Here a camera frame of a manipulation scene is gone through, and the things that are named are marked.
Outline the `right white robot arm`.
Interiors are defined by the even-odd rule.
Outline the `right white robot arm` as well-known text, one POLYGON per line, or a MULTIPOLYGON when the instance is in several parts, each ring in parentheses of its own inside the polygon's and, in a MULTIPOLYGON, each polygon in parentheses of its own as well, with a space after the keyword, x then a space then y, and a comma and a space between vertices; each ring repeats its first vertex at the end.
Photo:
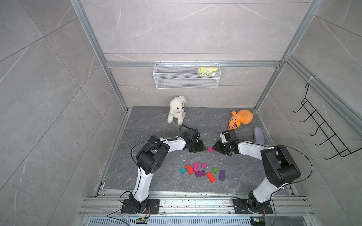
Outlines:
POLYGON ((272 195, 301 176, 300 169, 285 146, 264 146, 251 142, 223 143, 217 141, 213 149, 222 154, 248 155, 263 162, 265 178, 248 195, 247 207, 258 213, 270 204, 272 195))

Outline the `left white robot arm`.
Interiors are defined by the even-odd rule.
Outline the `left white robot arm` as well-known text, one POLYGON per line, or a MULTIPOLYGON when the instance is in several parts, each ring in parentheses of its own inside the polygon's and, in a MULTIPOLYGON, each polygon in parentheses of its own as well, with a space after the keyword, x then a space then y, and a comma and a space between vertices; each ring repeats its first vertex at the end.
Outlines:
POLYGON ((202 152, 206 149, 201 139, 187 137, 158 138, 152 136, 138 152, 136 165, 138 175, 134 190, 129 195, 129 200, 138 213, 147 207, 149 188, 156 171, 162 166, 170 152, 188 149, 190 152, 202 152))

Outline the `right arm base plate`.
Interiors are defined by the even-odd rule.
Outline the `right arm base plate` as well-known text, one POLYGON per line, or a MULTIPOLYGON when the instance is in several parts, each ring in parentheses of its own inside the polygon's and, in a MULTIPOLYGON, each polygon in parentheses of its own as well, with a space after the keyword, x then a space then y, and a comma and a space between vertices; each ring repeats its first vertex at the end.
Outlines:
POLYGON ((273 210, 269 201, 259 203, 255 198, 232 198, 234 211, 236 214, 273 214, 273 210))

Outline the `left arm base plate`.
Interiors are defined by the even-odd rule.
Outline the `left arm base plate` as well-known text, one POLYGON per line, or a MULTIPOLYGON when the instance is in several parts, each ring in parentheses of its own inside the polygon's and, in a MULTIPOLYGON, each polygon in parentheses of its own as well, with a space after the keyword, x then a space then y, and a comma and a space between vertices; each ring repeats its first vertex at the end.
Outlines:
POLYGON ((160 208, 159 199, 146 199, 143 202, 131 201, 126 199, 123 201, 121 213, 127 214, 158 214, 160 208))

